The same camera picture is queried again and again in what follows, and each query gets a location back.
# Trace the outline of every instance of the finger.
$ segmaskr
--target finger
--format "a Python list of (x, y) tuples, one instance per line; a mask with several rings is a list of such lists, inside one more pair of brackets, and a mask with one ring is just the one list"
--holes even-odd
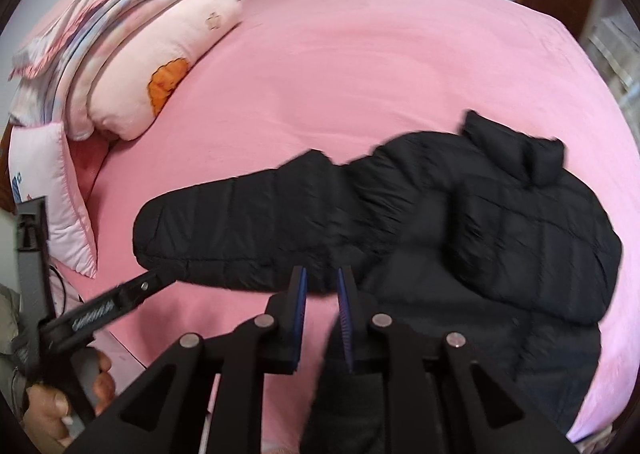
[(111, 369), (111, 359), (102, 351), (98, 351), (98, 364), (101, 371), (107, 372)]
[(104, 410), (109, 407), (109, 404), (111, 402), (100, 402), (98, 405), (95, 406), (95, 415), (96, 416), (100, 416)]
[(69, 434), (67, 434), (67, 435), (66, 435), (66, 438), (59, 439), (59, 440), (58, 440), (58, 442), (59, 442), (59, 443), (60, 443), (60, 445), (62, 445), (64, 448), (67, 448), (69, 445), (71, 445), (71, 442), (72, 442), (73, 440), (74, 440), (74, 439), (73, 439), (71, 436), (69, 436)]
[(68, 437), (69, 432), (61, 420), (70, 410), (65, 395), (52, 387), (36, 385), (28, 390), (28, 396), (29, 408), (24, 421), (33, 429), (41, 430), (54, 439)]
[(94, 393), (101, 403), (109, 403), (115, 398), (116, 383), (109, 373), (100, 373), (94, 381)]

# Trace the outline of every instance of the folded blanket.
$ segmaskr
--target folded blanket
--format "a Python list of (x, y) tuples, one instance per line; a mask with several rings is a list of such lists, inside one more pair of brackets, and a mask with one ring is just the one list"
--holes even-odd
[(71, 140), (85, 140), (94, 132), (94, 123), (88, 115), (88, 97), (95, 78), (107, 62), (109, 57), (118, 49), (118, 46), (140, 26), (145, 24), (159, 12), (179, 0), (148, 0), (132, 8), (126, 15), (113, 23), (98, 40), (91, 46), (88, 53), (73, 76), (71, 85), (68, 85), (67, 66), (65, 73), (56, 92), (56, 97), (66, 106), (64, 119), (66, 135)]
[(62, 120), (66, 92), (91, 45), (119, 17), (143, 1), (108, 0), (98, 8), (83, 22), (64, 51), (54, 57), (45, 73), (34, 79), (22, 79), (12, 103), (12, 119), (28, 127)]
[(10, 78), (15, 75), (35, 78), (46, 70), (84, 20), (106, 1), (75, 0), (48, 28), (14, 55), (14, 69)]

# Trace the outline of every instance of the screw head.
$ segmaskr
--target screw head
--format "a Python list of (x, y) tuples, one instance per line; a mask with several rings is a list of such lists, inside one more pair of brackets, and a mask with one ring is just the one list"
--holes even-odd
[(180, 345), (183, 348), (191, 349), (200, 343), (200, 337), (196, 333), (186, 333), (180, 337)]
[(447, 335), (447, 344), (452, 348), (461, 348), (466, 344), (465, 336), (462, 333), (454, 331)]
[(386, 313), (376, 313), (371, 319), (374, 326), (378, 326), (379, 328), (388, 328), (393, 321), (394, 320)]
[(258, 328), (270, 328), (275, 324), (275, 322), (276, 322), (276, 319), (274, 319), (268, 313), (263, 313), (262, 315), (258, 315), (254, 319), (254, 324), (258, 326)]

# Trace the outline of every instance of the pink bed sheet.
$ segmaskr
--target pink bed sheet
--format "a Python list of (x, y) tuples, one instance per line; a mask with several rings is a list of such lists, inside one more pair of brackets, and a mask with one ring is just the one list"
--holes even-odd
[[(184, 79), (135, 142), (121, 142), (88, 209), (95, 279), (66, 271), (84, 297), (142, 272), (131, 250), (140, 207), (169, 190), (276, 167), (308, 148), (345, 162), (397, 134), (455, 131), (463, 111), (561, 138), (624, 243), (602, 356), (569, 437), (610, 423), (640, 359), (640, 160), (607, 87), (556, 20), (505, 0), (243, 0), (243, 22)], [(111, 327), (144, 364), (189, 331), (231, 331), (265, 294), (176, 284)], [(295, 448), (337, 313), (309, 301), (302, 364), (265, 386), (263, 439)]]

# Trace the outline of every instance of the pink pillow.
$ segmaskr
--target pink pillow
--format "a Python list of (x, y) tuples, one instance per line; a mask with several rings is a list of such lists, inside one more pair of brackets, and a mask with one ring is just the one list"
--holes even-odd
[(78, 188), (63, 124), (14, 127), (9, 175), (17, 203), (46, 196), (51, 257), (80, 274), (95, 277), (94, 232)]
[(87, 103), (100, 70), (109, 57), (138, 28), (180, 0), (145, 0), (121, 16), (91, 45), (68, 85), (65, 107), (66, 135), (70, 140), (84, 140), (94, 131)]
[(92, 84), (88, 114), (123, 140), (145, 132), (193, 65), (240, 19), (238, 0), (180, 0), (109, 57)]
[(78, 179), (78, 188), (86, 203), (91, 196), (102, 162), (109, 153), (109, 141), (100, 132), (94, 130), (86, 140), (74, 142), (68, 139), (67, 143)]

